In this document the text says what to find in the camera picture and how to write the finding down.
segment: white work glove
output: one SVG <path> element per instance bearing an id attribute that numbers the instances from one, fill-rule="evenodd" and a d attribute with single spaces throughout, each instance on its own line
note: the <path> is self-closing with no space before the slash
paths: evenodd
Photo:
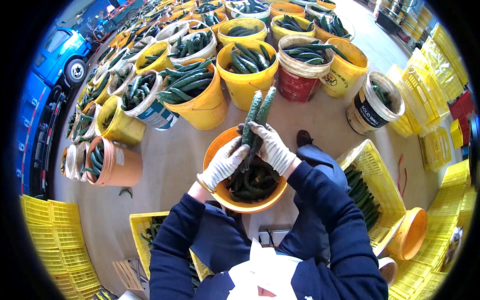
<path id="1" fill-rule="evenodd" d="M 253 121 L 248 122 L 248 125 L 250 130 L 264 141 L 257 155 L 282 176 L 297 155 L 290 152 L 278 133 L 270 125 L 265 124 L 264 127 Z M 240 124 L 238 130 L 243 130 L 244 126 L 244 124 Z"/>
<path id="2" fill-rule="evenodd" d="M 215 191 L 215 187 L 238 168 L 247 156 L 250 146 L 241 144 L 241 136 L 237 136 L 221 147 L 212 158 L 207 169 L 198 174 L 197 179 Z"/>

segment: sleeve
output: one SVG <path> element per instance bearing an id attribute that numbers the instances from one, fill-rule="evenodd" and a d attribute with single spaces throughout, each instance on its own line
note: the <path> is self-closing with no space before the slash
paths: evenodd
<path id="1" fill-rule="evenodd" d="M 305 161 L 288 183 L 300 198 L 311 201 L 328 233 L 330 269 L 318 266 L 324 283 L 333 284 L 342 299 L 388 298 L 388 286 L 378 270 L 363 214 L 347 193 Z"/>
<path id="2" fill-rule="evenodd" d="M 150 299 L 193 298 L 187 252 L 204 210 L 203 203 L 185 193 L 165 218 L 150 250 Z"/>

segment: bucket label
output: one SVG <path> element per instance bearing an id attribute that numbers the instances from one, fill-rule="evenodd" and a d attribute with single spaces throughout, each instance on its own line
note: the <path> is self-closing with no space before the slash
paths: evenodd
<path id="1" fill-rule="evenodd" d="M 115 147 L 115 152 L 117 154 L 116 155 L 117 165 L 123 166 L 125 164 L 125 156 L 123 155 L 123 150 L 118 147 Z"/>
<path id="2" fill-rule="evenodd" d="M 341 81 L 343 83 L 343 85 L 345 86 L 345 88 L 348 88 L 348 82 L 345 80 L 345 78 L 343 78 L 340 74 L 335 72 L 335 70 L 333 70 L 333 69 L 330 69 L 330 71 L 324 77 L 324 79 L 325 79 L 325 82 L 329 86 L 335 86 L 335 85 L 339 84 L 339 81 Z"/>
<path id="3" fill-rule="evenodd" d="M 313 89 L 320 84 L 316 78 L 304 78 L 285 70 L 278 70 L 278 92 L 290 102 L 305 103 L 313 96 Z"/>
<path id="4" fill-rule="evenodd" d="M 137 116 L 137 119 L 155 128 L 167 129 L 172 124 L 173 114 L 158 100 L 153 100 L 152 104 Z"/>
<path id="5" fill-rule="evenodd" d="M 353 99 L 355 108 L 361 115 L 362 119 L 372 127 L 380 128 L 385 126 L 388 121 L 380 117 L 377 112 L 370 106 L 370 103 L 366 101 L 363 89 L 360 88 L 359 92 Z"/>

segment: hand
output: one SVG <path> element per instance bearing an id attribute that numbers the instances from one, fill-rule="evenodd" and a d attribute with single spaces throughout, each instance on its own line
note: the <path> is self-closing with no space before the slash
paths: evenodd
<path id="1" fill-rule="evenodd" d="M 240 144 L 241 136 L 237 136 L 221 147 L 198 179 L 214 191 L 216 185 L 232 175 L 247 156 L 250 146 Z"/>
<path id="2" fill-rule="evenodd" d="M 243 131 L 244 126 L 245 124 L 240 124 L 237 132 Z M 283 176 L 297 155 L 293 152 L 290 152 L 278 133 L 275 131 L 275 129 L 270 127 L 270 125 L 265 124 L 264 127 L 253 121 L 250 121 L 248 126 L 253 133 L 260 136 L 263 140 L 262 147 L 258 151 L 257 155 L 260 156 L 263 161 L 270 164 L 280 176 Z"/>

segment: person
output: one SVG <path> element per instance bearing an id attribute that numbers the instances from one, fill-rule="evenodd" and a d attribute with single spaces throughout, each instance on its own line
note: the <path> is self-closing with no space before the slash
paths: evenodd
<path id="1" fill-rule="evenodd" d="M 234 138 L 197 175 L 158 231 L 151 249 L 150 299 L 387 299 L 387 283 L 378 270 L 363 214 L 346 193 L 349 187 L 340 167 L 312 145 L 307 132 L 299 132 L 295 154 L 268 124 L 247 126 L 263 140 L 257 155 L 297 193 L 299 215 L 292 230 L 277 249 L 261 248 L 233 218 L 205 204 L 250 149 L 241 145 L 241 137 Z M 189 248 L 215 273 L 196 293 Z"/>

